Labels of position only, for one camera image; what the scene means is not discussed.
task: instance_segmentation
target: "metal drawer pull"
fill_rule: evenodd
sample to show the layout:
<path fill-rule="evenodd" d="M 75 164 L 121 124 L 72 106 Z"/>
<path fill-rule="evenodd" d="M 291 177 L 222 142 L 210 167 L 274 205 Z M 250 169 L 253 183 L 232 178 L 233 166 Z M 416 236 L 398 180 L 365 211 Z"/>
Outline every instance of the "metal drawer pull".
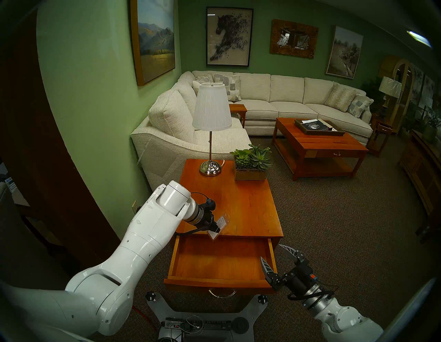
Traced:
<path fill-rule="evenodd" d="M 234 296 L 234 295 L 236 294 L 236 290 L 233 290 L 233 293 L 232 293 L 232 294 L 229 294 L 228 296 L 225 296 L 225 297 L 221 297 L 221 296 L 217 296 L 217 295 L 215 295 L 213 292 L 211 292 L 211 289 L 209 289 L 208 292 L 210 292 L 214 297 L 216 297 L 216 298 L 220 298 L 220 299 L 223 299 L 223 298 L 229 298 L 229 297 L 232 297 L 232 296 Z"/>

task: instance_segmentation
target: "red cable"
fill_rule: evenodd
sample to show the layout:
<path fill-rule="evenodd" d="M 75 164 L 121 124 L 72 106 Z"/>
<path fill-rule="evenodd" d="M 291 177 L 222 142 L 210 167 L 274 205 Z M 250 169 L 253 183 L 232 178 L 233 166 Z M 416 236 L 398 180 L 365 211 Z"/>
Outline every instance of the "red cable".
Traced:
<path fill-rule="evenodd" d="M 142 317 L 144 317 L 155 329 L 155 325 L 152 323 L 152 321 L 146 316 L 144 315 L 139 309 L 137 309 L 134 305 L 132 305 L 132 309 L 135 310 L 138 314 L 140 314 Z"/>

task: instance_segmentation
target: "coffee table drawer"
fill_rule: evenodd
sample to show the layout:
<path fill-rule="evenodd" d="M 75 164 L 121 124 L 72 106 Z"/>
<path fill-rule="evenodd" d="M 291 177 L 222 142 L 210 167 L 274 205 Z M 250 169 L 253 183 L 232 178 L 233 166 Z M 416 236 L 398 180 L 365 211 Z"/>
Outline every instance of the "coffee table drawer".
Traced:
<path fill-rule="evenodd" d="M 164 284 L 180 292 L 265 294 L 274 290 L 265 280 L 260 257 L 277 272 L 269 238 L 208 235 L 177 236 Z"/>
<path fill-rule="evenodd" d="M 350 158 L 350 157 L 360 157 L 363 153 L 360 151 L 352 151 L 352 150 L 318 150 L 316 154 L 316 158 Z"/>

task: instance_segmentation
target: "sectional sofa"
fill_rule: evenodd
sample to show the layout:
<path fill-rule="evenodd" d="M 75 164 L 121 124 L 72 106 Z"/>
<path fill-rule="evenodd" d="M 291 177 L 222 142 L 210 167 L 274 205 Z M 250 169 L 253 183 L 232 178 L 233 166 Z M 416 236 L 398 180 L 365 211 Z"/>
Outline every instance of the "sectional sofa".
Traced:
<path fill-rule="evenodd" d="M 207 73 L 240 75 L 242 100 L 235 103 L 244 104 L 248 110 L 245 129 L 232 114 L 231 128 L 213 132 L 213 159 L 231 160 L 230 151 L 248 148 L 249 135 L 273 135 L 278 117 L 331 120 L 363 145 L 372 134 L 369 109 L 361 118 L 355 118 L 348 112 L 324 105 L 333 81 L 228 71 L 186 71 L 170 90 L 158 97 L 149 116 L 131 134 L 138 162 L 152 189 L 170 180 L 179 181 L 187 158 L 208 158 L 208 132 L 194 130 L 191 125 L 196 103 L 191 85 L 196 77 Z M 356 92 L 366 95 L 359 89 Z"/>

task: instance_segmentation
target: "square planter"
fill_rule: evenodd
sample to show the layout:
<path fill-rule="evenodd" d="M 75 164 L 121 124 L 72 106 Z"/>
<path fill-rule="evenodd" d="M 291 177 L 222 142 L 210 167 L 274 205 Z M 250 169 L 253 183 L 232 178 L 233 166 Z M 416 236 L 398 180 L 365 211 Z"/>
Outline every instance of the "square planter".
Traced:
<path fill-rule="evenodd" d="M 234 158 L 234 179 L 235 180 L 265 180 L 266 171 L 256 169 L 236 169 L 236 158 Z"/>

